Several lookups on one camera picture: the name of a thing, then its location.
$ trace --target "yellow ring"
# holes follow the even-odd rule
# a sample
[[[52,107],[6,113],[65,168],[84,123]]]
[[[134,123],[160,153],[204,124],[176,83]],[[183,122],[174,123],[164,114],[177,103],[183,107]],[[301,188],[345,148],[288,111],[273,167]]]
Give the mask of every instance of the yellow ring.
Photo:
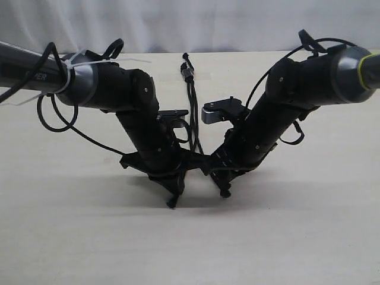
[[[363,79],[363,74],[362,74],[362,65],[363,65],[363,62],[370,58],[371,56],[375,56],[375,54],[371,54],[371,55],[367,55],[365,57],[363,57],[358,66],[357,66],[357,74],[359,76],[359,81],[360,81],[360,85],[365,89],[365,90],[371,90],[370,88],[368,88],[368,86],[364,83],[364,79]]]

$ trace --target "white wall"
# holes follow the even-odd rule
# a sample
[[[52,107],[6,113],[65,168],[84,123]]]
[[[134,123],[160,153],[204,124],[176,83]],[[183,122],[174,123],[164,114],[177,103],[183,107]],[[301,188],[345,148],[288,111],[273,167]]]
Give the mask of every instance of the white wall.
[[[0,40],[42,51],[286,50],[297,32],[380,48],[379,0],[0,0]]]

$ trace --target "table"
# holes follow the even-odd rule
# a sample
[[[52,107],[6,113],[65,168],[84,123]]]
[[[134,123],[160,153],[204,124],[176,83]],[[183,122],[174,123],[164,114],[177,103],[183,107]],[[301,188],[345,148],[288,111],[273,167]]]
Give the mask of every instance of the table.
[[[199,105],[245,101],[284,54],[191,54]],[[151,61],[121,65],[154,77],[161,109],[189,109],[180,54],[120,58]],[[34,94],[21,91],[8,102]],[[121,168],[118,155],[71,131],[45,130],[35,102],[1,106],[0,284],[380,284],[379,95],[311,114],[304,142],[280,144],[233,181],[229,199],[190,171],[174,211],[165,205],[170,194]],[[43,107],[62,126],[48,100]],[[60,107],[68,118],[72,109]],[[75,126],[134,151],[113,114],[80,109]],[[200,123],[206,153],[230,126]],[[293,128],[284,134],[296,137]]]

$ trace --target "backdrop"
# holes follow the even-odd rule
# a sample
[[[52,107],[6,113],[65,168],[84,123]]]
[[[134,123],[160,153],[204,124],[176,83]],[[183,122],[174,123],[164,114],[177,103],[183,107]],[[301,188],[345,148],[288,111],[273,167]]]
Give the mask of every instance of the backdrop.
[[[288,50],[297,32],[380,48],[379,0],[0,0],[0,40],[42,51]]]

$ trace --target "cable connector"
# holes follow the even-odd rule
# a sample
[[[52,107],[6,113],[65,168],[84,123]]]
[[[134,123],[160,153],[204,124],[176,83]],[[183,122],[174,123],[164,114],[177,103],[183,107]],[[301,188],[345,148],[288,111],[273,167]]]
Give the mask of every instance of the cable connector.
[[[188,67],[186,62],[180,66],[180,73],[182,74],[183,79],[186,83],[194,82],[194,72],[191,68]]]

